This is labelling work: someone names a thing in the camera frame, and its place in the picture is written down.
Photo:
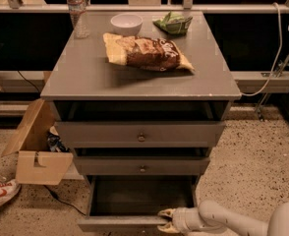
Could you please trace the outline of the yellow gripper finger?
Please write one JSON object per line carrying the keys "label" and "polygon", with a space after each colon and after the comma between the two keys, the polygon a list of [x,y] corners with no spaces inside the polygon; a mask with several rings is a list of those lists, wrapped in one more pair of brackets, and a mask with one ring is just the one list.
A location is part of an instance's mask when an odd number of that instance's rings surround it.
{"label": "yellow gripper finger", "polygon": [[178,234],[179,233],[179,230],[171,222],[168,222],[164,225],[158,225],[157,229],[161,232],[169,233],[169,234]]}
{"label": "yellow gripper finger", "polygon": [[161,210],[158,213],[158,215],[162,217],[172,218],[174,211],[175,211],[175,208],[168,208],[168,209]]}

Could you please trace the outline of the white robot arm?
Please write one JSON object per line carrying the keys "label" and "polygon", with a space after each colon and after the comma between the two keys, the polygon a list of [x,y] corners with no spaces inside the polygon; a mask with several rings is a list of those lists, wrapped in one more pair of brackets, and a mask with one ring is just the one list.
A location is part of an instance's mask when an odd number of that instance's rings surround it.
{"label": "white robot arm", "polygon": [[289,203],[278,206],[269,222],[242,215],[212,200],[205,200],[198,207],[168,208],[158,215],[168,218],[157,226],[165,233],[215,233],[230,229],[239,236],[289,236]]}

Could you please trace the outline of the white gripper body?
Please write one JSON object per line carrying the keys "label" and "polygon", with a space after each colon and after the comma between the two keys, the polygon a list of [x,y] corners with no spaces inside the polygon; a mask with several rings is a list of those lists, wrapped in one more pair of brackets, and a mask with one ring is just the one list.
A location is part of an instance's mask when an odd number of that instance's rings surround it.
{"label": "white gripper body", "polygon": [[173,227],[181,232],[208,232],[214,231],[215,226],[207,224],[199,214],[196,207],[186,208],[178,207],[174,210],[172,215]]}

